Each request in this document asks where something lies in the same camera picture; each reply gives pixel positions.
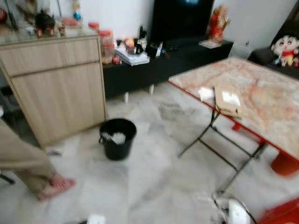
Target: glass countertop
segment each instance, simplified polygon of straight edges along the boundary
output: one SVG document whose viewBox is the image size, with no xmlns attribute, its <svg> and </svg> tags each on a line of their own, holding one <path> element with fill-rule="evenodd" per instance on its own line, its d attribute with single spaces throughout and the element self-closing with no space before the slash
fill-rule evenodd
<svg viewBox="0 0 299 224">
<path fill-rule="evenodd" d="M 68 39 L 76 37 L 87 37 L 87 36 L 97 36 L 97 32 L 88 28 L 66 28 L 65 35 L 61 36 L 60 34 L 54 34 L 54 36 L 43 35 L 38 38 L 36 35 L 30 35 L 29 32 L 15 32 L 6 30 L 5 35 L 1 35 L 0 32 L 0 46 L 8 44 L 17 44 L 17 43 L 27 43 L 27 42 L 36 42 L 36 41 L 51 41 L 58 39 Z"/>
</svg>

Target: sofa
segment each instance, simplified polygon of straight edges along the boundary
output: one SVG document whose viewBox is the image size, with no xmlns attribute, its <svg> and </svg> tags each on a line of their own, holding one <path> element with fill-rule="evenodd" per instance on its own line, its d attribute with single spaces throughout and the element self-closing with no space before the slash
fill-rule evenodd
<svg viewBox="0 0 299 224">
<path fill-rule="evenodd" d="M 285 35 L 295 36 L 299 39 L 299 23 L 293 21 L 286 22 L 274 37 L 271 45 Z M 248 60 L 263 65 L 267 68 L 276 70 L 287 76 L 299 79 L 299 69 L 295 66 L 278 67 L 272 63 L 275 56 L 271 50 L 271 45 L 263 49 L 254 50 L 249 56 Z"/>
</svg>

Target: marble floor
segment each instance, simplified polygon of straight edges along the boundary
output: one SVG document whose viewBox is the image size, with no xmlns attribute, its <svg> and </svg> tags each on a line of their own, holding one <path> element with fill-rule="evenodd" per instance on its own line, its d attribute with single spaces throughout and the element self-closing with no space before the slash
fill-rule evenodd
<svg viewBox="0 0 299 224">
<path fill-rule="evenodd" d="M 93 128 L 74 135 L 48 150 L 62 156 L 51 160 L 63 175 L 75 178 L 72 190 L 40 203 L 17 180 L 0 180 L 0 224 L 64 224 L 102 214 L 107 224 L 209 224 L 215 216 L 210 195 L 234 171 L 201 143 L 182 158 L 177 154 L 205 128 L 210 111 L 168 83 L 107 102 L 109 118 L 125 117 L 137 126 L 130 157 L 114 162 L 105 158 Z M 231 130 L 231 121 L 219 118 L 216 126 L 249 151 L 257 143 L 246 133 Z M 246 155 L 213 132 L 205 141 L 238 165 Z M 228 192 L 245 202 L 255 217 L 265 208 L 299 195 L 299 175 L 285 179 L 269 163 L 277 151 L 268 147 L 252 161 Z"/>
</svg>

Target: khaki pants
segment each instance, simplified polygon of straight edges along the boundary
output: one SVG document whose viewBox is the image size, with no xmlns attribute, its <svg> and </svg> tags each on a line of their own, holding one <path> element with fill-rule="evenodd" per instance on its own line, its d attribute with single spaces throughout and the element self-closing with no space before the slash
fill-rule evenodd
<svg viewBox="0 0 299 224">
<path fill-rule="evenodd" d="M 55 174 L 48 156 L 23 142 L 0 119 L 0 169 L 12 170 L 35 194 L 39 194 Z"/>
</svg>

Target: wooden cabinet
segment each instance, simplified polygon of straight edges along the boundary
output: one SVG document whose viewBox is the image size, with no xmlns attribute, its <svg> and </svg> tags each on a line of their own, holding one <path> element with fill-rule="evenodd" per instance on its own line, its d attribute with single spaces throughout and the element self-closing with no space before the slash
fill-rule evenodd
<svg viewBox="0 0 299 224">
<path fill-rule="evenodd" d="M 45 56 L 44 48 L 55 53 L 55 57 L 54 54 Z M 24 58 L 24 49 L 28 58 L 31 50 L 33 58 L 40 55 L 40 64 Z M 105 121 L 99 52 L 98 36 L 73 42 L 0 48 L 2 72 L 41 146 Z"/>
</svg>

